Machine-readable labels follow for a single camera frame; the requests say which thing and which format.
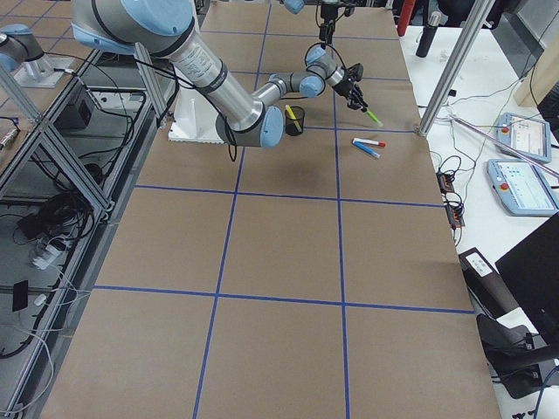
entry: blue joint cap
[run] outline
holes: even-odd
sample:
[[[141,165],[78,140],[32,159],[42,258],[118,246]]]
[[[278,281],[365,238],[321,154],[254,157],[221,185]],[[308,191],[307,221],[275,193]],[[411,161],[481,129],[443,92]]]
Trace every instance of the blue joint cap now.
[[[311,51],[308,52],[307,56],[305,57],[305,62],[307,63],[307,65],[311,65],[314,61],[322,57],[324,54],[326,54],[326,51],[324,51],[319,45],[316,45]]]
[[[79,43],[104,52],[112,52],[114,54],[134,55],[135,47],[133,45],[120,44],[110,38],[103,37],[98,33],[87,31],[80,28],[76,24],[72,24],[73,37]]]
[[[307,76],[300,81],[299,92],[308,98],[315,98],[324,90],[324,80],[318,76]]]
[[[6,70],[6,72],[13,72],[19,67],[19,63],[12,57],[0,52],[0,65]]]
[[[294,15],[299,13],[301,10],[303,10],[303,7],[305,7],[304,0],[285,0],[283,4],[286,6],[286,9],[288,9]]]
[[[0,28],[0,32],[6,35],[32,35],[31,29],[24,24],[8,24]]]
[[[260,146],[276,147],[283,135],[283,113],[276,106],[269,106],[260,129]]]
[[[122,7],[141,27],[163,37],[176,37],[192,21],[188,0],[121,0]]]

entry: white table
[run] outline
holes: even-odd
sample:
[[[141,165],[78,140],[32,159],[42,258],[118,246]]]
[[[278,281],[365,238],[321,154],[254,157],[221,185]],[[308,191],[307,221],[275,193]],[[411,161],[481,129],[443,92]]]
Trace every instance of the white table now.
[[[429,54],[426,58],[419,58],[416,57],[415,52],[418,48],[418,39],[422,30],[422,27],[411,26],[405,36],[400,39],[416,101],[419,106],[426,106],[461,29],[439,28]],[[452,87],[457,91],[457,97],[450,98],[449,102],[453,103],[459,98],[473,95],[494,93],[510,86],[517,79],[512,66],[508,63],[491,31],[482,30]],[[490,98],[461,100],[451,107],[443,108],[439,117],[445,118],[449,113],[454,113],[475,125],[492,126],[497,116],[503,112],[526,116],[536,114],[537,110],[535,108],[519,107],[514,103],[514,99],[507,102],[511,91],[517,86],[511,86],[506,91],[496,93]],[[483,138],[480,135],[466,130],[458,124],[454,124],[454,134],[456,147],[461,151],[473,158],[480,153],[483,144]],[[461,155],[452,145],[452,132],[448,121],[438,120],[429,132],[427,140],[431,151],[439,153],[443,159],[450,155]],[[467,157],[463,155],[461,157],[462,168],[471,168],[473,163]],[[559,169],[559,150],[554,149],[553,157],[554,160],[549,166],[557,170]],[[462,238],[457,246],[457,252],[461,253],[472,247],[477,247],[487,260],[494,265],[497,259],[539,227],[547,218],[517,217],[507,214],[492,191],[487,177],[485,163],[493,158],[507,157],[488,142],[480,154],[477,168],[469,182],[467,192],[466,184],[470,172],[458,174],[454,182],[454,188],[466,199],[466,212],[464,214],[466,227],[462,229]],[[436,168],[438,166],[436,156],[433,158],[433,163]],[[443,169],[455,169],[456,167],[457,159],[452,159]],[[548,179],[550,184],[557,184],[557,180]],[[500,322],[506,326],[529,323],[520,309],[503,316]],[[495,385],[495,394],[499,400],[502,417],[507,419],[510,419],[512,415],[533,410],[537,399],[537,394],[534,394],[514,400],[502,385]],[[538,418],[556,419],[559,415],[557,412],[559,412],[559,388],[548,388],[545,391]]]

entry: blue marker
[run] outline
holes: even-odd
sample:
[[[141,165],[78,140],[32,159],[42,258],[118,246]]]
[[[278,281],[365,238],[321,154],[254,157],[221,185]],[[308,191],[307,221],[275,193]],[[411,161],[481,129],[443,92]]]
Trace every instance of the blue marker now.
[[[357,148],[361,149],[362,151],[364,151],[365,153],[367,153],[368,155],[372,155],[373,157],[375,157],[376,159],[380,159],[381,155],[378,154],[375,150],[371,150],[370,148],[368,148],[367,146],[363,145],[361,142],[353,142],[352,143],[354,146],[356,146]]]

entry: white and blue device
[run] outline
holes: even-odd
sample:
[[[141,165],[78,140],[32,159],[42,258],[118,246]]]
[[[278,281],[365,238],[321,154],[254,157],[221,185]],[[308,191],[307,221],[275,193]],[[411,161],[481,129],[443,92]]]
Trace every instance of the white and blue device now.
[[[545,120],[504,113],[496,121],[498,142],[541,163],[551,161],[551,129]]]
[[[492,159],[487,173],[505,209],[513,216],[553,216],[559,199],[540,169],[518,160]]]

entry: blue cable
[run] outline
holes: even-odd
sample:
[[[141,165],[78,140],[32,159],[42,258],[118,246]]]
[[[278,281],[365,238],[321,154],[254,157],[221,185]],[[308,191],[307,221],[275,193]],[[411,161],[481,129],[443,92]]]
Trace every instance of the blue cable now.
[[[551,376],[555,373],[559,372],[559,366],[553,368],[551,371],[549,371],[549,374],[547,377],[545,377],[545,380],[543,380],[543,384],[542,384],[542,389],[540,390],[540,395],[538,395],[538,401],[535,404],[535,409],[534,409],[534,419],[538,419],[538,410],[540,409],[540,403],[542,402],[542,397],[543,397],[543,390],[545,390],[545,388],[548,386],[548,381],[551,378]]]

